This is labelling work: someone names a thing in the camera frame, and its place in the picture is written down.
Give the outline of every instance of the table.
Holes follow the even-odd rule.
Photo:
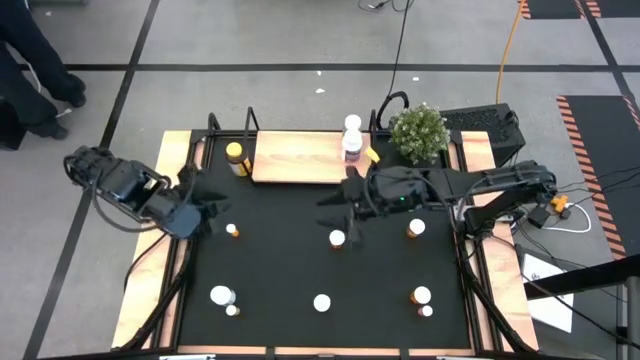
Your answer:
[[[491,152],[489,139],[484,132],[463,132],[462,149],[466,167],[469,171],[477,171],[494,167],[493,155]],[[184,164],[189,151],[189,144],[192,134],[190,131],[168,131],[164,134],[160,149],[156,170],[161,174],[172,177],[175,182],[175,174]],[[204,144],[196,146],[195,158],[202,157]],[[453,168],[459,167],[457,161],[456,148],[449,147]],[[476,196],[474,201],[481,205],[491,201],[498,194],[485,194]],[[513,241],[510,229],[506,224],[496,225],[495,234],[503,239]],[[137,257],[155,239],[159,237],[157,232],[148,232],[140,235],[134,256]],[[523,340],[531,347],[537,349],[537,340],[533,329],[533,323],[528,311],[527,300],[522,286],[520,269],[517,255],[513,248],[502,244],[496,239],[487,239],[482,244],[486,255],[486,268],[491,283],[491,290],[494,301],[505,315],[512,327],[519,333]],[[178,244],[178,261],[174,264],[175,273],[181,265],[180,255],[185,249],[185,242]],[[152,251],[144,262],[131,274],[129,286],[123,298],[123,304],[118,320],[118,325],[114,335],[113,346],[125,343],[136,332],[138,327],[146,320],[149,312],[156,305],[169,253],[169,241],[165,240],[154,251]],[[477,271],[477,259],[474,256],[472,265]],[[478,318],[480,323],[480,334],[485,349],[491,349],[491,332],[487,321],[487,314],[476,299]],[[169,346],[174,335],[174,319],[176,317],[177,300],[174,299],[165,314],[163,331],[159,339],[160,346]],[[508,344],[502,339],[503,346],[509,349]],[[180,347],[181,353],[217,353],[217,354],[265,354],[266,348],[261,346],[241,348],[235,346],[190,346]],[[312,355],[319,353],[331,353],[336,355],[388,355],[398,356],[399,349],[379,348],[313,348],[313,347],[276,347],[276,355]],[[451,355],[463,356],[473,354],[473,348],[469,349],[411,349],[410,355]]]

